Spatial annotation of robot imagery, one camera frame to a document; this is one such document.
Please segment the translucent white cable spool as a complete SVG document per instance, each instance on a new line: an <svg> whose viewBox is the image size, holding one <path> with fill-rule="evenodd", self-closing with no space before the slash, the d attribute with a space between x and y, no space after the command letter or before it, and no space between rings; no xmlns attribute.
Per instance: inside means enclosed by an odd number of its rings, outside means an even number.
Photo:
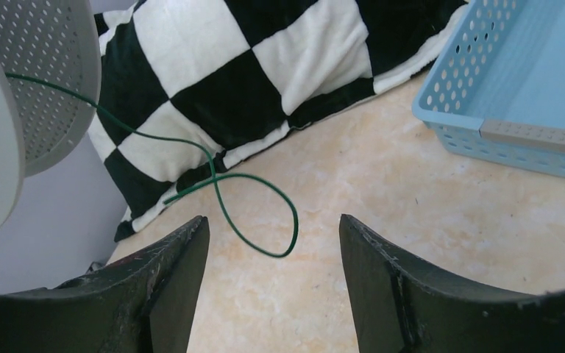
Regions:
<svg viewBox="0 0 565 353"><path fill-rule="evenodd" d="M100 87L89 1L0 0L0 227L25 178L83 139Z"/></svg>

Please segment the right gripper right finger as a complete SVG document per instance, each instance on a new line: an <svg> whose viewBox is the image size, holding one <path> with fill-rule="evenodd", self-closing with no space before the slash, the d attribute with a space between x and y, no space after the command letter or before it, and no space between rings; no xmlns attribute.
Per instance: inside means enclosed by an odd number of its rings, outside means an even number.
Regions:
<svg viewBox="0 0 565 353"><path fill-rule="evenodd" d="M499 351L493 313L521 293L440 268L352 215L338 231L360 352Z"/></svg>

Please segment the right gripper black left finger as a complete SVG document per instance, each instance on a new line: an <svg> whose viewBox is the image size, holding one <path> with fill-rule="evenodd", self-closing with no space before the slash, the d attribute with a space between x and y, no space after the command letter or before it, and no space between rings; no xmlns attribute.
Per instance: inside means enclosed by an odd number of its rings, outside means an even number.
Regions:
<svg viewBox="0 0 565 353"><path fill-rule="evenodd" d="M70 352L186 352L210 227L192 218L161 240L57 286L71 297Z"/></svg>

